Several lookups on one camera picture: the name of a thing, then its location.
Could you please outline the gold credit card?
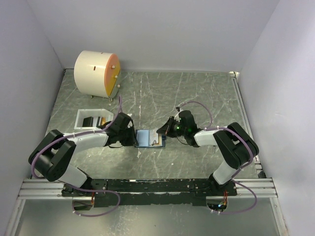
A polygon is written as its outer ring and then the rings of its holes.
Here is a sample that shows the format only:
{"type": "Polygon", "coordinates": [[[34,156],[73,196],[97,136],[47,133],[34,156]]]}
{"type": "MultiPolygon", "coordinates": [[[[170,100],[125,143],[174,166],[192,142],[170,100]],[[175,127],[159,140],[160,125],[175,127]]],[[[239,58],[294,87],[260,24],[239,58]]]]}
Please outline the gold credit card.
{"type": "Polygon", "coordinates": [[[159,134],[158,135],[158,146],[159,147],[163,146],[163,142],[164,142],[163,135],[159,134]]]}

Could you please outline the silver VIP credit card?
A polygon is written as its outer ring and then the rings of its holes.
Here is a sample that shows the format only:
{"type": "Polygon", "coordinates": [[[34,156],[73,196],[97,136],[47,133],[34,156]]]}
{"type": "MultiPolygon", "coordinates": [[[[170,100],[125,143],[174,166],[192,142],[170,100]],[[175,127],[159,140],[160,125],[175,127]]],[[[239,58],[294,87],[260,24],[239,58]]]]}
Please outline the silver VIP credit card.
{"type": "Polygon", "coordinates": [[[156,146],[160,144],[159,134],[157,133],[157,129],[150,130],[150,145],[156,146]]]}

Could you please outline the blue leather card holder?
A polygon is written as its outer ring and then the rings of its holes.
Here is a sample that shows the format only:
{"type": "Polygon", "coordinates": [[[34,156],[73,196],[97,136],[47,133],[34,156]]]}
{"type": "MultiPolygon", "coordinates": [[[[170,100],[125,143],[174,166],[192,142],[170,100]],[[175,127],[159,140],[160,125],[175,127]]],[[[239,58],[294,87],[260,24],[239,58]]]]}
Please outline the blue leather card holder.
{"type": "MultiPolygon", "coordinates": [[[[137,148],[159,148],[158,145],[156,146],[151,146],[150,145],[150,130],[149,129],[141,129],[141,130],[136,130],[136,139],[138,142],[138,145],[136,146],[137,148]]],[[[163,146],[165,146],[165,139],[166,137],[163,135],[163,146]]]]}

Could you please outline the white plastic card tray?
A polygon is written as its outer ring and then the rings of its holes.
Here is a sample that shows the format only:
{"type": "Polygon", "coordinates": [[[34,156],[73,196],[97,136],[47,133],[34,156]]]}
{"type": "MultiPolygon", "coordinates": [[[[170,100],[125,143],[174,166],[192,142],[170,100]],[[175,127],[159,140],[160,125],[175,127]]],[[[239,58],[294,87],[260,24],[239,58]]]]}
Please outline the white plastic card tray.
{"type": "Polygon", "coordinates": [[[111,121],[114,114],[106,109],[78,109],[74,130],[87,131],[111,121]]]}

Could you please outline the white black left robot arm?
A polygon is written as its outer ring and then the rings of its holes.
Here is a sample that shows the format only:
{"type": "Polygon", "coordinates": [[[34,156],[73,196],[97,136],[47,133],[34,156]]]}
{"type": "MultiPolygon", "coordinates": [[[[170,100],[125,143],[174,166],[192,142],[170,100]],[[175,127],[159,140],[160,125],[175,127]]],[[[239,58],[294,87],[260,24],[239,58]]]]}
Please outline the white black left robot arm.
{"type": "Polygon", "coordinates": [[[38,171],[50,182],[62,181],[74,186],[80,196],[90,194],[91,178],[84,171],[70,165],[74,154],[84,150],[109,147],[120,143],[124,147],[137,146],[133,120],[125,113],[118,113],[114,120],[94,130],[74,134],[50,131],[29,156],[31,172],[38,171]]]}

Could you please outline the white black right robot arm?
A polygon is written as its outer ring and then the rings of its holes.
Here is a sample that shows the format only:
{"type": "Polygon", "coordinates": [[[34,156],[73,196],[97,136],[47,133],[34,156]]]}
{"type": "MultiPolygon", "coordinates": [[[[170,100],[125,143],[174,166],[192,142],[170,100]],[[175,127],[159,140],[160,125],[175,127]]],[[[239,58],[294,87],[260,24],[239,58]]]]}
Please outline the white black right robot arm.
{"type": "Polygon", "coordinates": [[[188,110],[179,112],[179,117],[171,116],[157,130],[158,134],[169,138],[183,136],[187,144],[194,148],[217,146],[223,156],[220,166],[209,176],[209,191],[220,195],[243,168],[252,163],[259,154],[258,145],[248,133],[234,122],[228,126],[201,129],[188,110]]]}

